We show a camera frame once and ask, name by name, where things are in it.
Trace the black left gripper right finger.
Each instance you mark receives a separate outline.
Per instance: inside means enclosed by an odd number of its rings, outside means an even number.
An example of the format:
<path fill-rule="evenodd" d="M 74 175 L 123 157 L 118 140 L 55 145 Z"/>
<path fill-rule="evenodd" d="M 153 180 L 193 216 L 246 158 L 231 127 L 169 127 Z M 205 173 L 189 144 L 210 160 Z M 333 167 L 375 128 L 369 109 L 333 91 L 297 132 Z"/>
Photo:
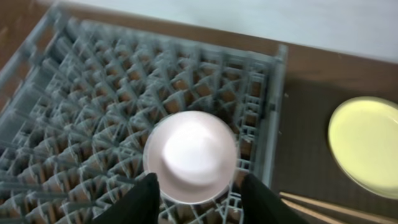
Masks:
<path fill-rule="evenodd" d="M 247 174 L 241 183 L 244 224 L 307 224 L 255 175 Z"/>

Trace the wooden chopstick lower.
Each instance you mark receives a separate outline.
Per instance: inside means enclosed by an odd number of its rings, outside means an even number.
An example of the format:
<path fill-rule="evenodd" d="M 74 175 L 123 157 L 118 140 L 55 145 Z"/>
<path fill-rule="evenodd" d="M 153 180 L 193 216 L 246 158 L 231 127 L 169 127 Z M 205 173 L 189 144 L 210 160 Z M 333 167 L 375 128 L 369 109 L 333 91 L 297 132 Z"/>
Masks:
<path fill-rule="evenodd" d="M 324 221 L 324 222 L 327 222 L 327 223 L 329 223 L 329 224 L 346 224 L 345 222 L 342 222 L 342 221 L 337 220 L 337 219 L 335 219 L 335 218 L 329 217 L 329 216 L 324 215 L 324 214 L 322 214 L 322 213 L 318 213 L 318 212 L 316 212 L 316 211 L 314 211 L 314 210 L 311 210 L 311 209 L 309 209 L 309 208 L 305 208 L 305 207 L 303 207 L 303 206 L 301 206 L 301 205 L 298 205 L 298 204 L 296 204 L 296 203 L 290 202 L 290 201 L 288 201 L 288 200 L 286 200 L 286 199 L 282 199 L 282 201 L 283 201 L 287 206 L 289 206 L 290 208 L 293 208 L 293 209 L 295 209 L 295 210 L 297 210 L 297 211 L 300 211 L 300 212 L 302 212 L 302 213 L 304 213 L 304 214 L 310 215 L 310 216 L 312 216 L 312 217 L 314 217 L 314 218 L 317 218 L 317 219 L 319 219 L 319 220 L 321 220 L 321 221 Z"/>

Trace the yellow plate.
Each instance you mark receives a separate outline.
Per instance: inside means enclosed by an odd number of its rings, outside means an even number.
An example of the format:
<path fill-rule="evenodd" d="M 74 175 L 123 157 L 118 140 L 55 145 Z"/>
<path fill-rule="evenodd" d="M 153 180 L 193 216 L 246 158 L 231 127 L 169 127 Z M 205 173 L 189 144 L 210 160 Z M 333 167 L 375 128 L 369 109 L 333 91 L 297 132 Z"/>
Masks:
<path fill-rule="evenodd" d="M 336 163 L 353 182 L 397 199 L 397 103 L 373 96 L 344 101 L 331 115 L 328 142 Z"/>

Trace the brown serving tray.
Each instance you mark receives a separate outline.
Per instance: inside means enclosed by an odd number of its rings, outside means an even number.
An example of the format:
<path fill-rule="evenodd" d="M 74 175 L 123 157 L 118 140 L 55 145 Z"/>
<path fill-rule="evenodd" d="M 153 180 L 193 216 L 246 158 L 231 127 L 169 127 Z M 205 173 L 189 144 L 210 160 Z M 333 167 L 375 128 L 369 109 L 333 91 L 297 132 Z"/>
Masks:
<path fill-rule="evenodd" d="M 397 101 L 397 88 L 342 88 L 309 80 L 285 84 L 272 190 L 397 218 L 397 201 L 373 194 L 349 179 L 331 155 L 327 130 L 337 106 L 356 96 Z"/>

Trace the grey dish rack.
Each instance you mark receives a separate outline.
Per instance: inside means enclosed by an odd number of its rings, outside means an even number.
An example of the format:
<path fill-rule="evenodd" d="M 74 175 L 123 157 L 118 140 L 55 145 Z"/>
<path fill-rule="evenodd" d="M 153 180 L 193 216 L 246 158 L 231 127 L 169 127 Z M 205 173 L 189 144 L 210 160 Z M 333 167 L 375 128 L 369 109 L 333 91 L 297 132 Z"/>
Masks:
<path fill-rule="evenodd" d="M 266 55 L 78 20 L 50 8 L 1 70 L 1 222 L 88 223 L 144 175 L 159 121 L 200 110 L 238 147 L 209 202 L 160 199 L 160 223 L 242 223 L 238 185 L 272 180 L 288 48 Z"/>

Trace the wooden chopstick upper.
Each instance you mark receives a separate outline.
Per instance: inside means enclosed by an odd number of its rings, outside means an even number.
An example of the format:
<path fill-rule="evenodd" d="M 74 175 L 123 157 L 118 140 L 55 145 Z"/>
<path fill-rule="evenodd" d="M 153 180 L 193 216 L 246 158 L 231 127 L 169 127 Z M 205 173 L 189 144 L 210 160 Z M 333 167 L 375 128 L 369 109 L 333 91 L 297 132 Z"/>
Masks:
<path fill-rule="evenodd" d="M 325 208 L 328 210 L 332 210 L 334 212 L 338 212 L 338 213 L 343 213 L 345 215 L 349 215 L 352 217 L 356 217 L 356 218 L 360 218 L 363 220 L 367 220 L 369 222 L 374 222 L 374 223 L 383 223 L 383 224 L 392 224 L 392 223 L 397 223 L 396 219 L 393 218 L 388 218 L 388 217 L 383 217 L 380 215 L 375 215 L 372 213 L 366 213 L 366 212 L 362 212 L 359 210 L 354 210 L 351 208 L 347 208 L 347 207 L 342 207 L 340 205 L 335 205 L 332 203 L 327 203 L 327 202 L 322 202 L 319 200 L 315 200 L 312 198 L 308 198 L 308 197 L 303 197 L 303 196 L 299 196 L 299 195 L 294 195 L 294 194 L 290 194 L 287 192 L 279 192 L 279 195 L 282 196 L 282 199 L 294 199 L 294 200 L 298 200 L 300 202 L 305 202 L 311 205 L 315 205 L 321 208 Z"/>

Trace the wooden chopstick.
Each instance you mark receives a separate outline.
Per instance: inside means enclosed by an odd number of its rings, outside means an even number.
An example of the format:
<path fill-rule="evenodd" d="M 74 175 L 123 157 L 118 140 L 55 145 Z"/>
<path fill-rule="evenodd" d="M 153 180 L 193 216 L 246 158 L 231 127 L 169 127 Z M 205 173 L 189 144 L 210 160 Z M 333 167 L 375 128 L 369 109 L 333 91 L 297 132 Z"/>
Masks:
<path fill-rule="evenodd" d="M 349 215 L 352 217 L 356 217 L 356 218 L 360 218 L 363 220 L 367 220 L 369 222 L 374 222 L 374 223 L 383 223 L 383 224 L 392 224 L 392 223 L 397 223 L 396 219 L 393 218 L 388 218 L 388 217 L 383 217 L 380 215 L 375 215 L 372 213 L 366 213 L 366 212 L 362 212 L 359 210 L 354 210 L 351 208 L 347 208 L 347 207 L 342 207 L 340 205 L 335 205 L 332 203 L 327 203 L 327 202 L 322 202 L 319 200 L 315 200 L 312 198 L 308 198 L 308 197 L 303 197 L 303 196 L 299 196 L 299 195 L 294 195 L 294 194 L 290 194 L 287 192 L 279 192 L 279 195 L 282 196 L 282 199 L 294 199 L 294 200 L 298 200 L 300 202 L 305 202 L 311 205 L 315 205 L 321 208 L 325 208 L 328 210 L 332 210 L 334 212 L 338 212 L 338 213 L 343 213 L 345 215 Z"/>
<path fill-rule="evenodd" d="M 346 224 L 345 222 L 342 222 L 342 221 L 337 220 L 337 219 L 335 219 L 335 218 L 329 217 L 329 216 L 324 215 L 324 214 L 322 214 L 322 213 L 318 213 L 318 212 L 316 212 L 316 211 L 314 211 L 314 210 L 311 210 L 311 209 L 309 209 L 309 208 L 305 208 L 305 207 L 303 207 L 303 206 L 301 206 L 301 205 L 298 205 L 298 204 L 296 204 L 296 203 L 290 202 L 290 201 L 288 201 L 288 200 L 286 200 L 286 199 L 282 199 L 282 201 L 283 201 L 287 206 L 289 206 L 290 208 L 293 208 L 293 209 L 295 209 L 295 210 L 297 210 L 297 211 L 300 211 L 300 212 L 302 212 L 302 213 L 304 213 L 304 214 L 310 215 L 310 216 L 312 216 L 312 217 L 314 217 L 314 218 L 317 218 L 317 219 L 319 219 L 319 220 L 321 220 L 321 221 L 324 221 L 324 222 L 327 222 L 327 223 L 329 223 L 329 224 Z"/>

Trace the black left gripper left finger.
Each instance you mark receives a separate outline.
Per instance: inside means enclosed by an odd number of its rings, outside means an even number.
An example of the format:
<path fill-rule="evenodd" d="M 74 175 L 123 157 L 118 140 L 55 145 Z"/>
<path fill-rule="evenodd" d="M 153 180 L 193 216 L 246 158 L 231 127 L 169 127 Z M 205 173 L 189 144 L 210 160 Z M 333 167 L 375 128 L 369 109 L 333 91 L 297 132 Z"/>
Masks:
<path fill-rule="evenodd" d="M 160 188 L 155 173 L 147 174 L 125 196 L 94 218 L 94 224 L 157 224 Z"/>

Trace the pink bowl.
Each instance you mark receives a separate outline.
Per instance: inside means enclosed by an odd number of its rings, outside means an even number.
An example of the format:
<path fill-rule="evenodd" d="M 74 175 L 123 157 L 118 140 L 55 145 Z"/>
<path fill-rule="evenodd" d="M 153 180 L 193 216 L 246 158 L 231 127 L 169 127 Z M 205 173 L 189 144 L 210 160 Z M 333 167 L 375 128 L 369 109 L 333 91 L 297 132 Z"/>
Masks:
<path fill-rule="evenodd" d="M 223 195 L 236 176 L 239 149 L 231 128 L 203 111 L 183 111 L 160 120 L 142 156 L 161 196 L 182 204 L 207 203 Z"/>

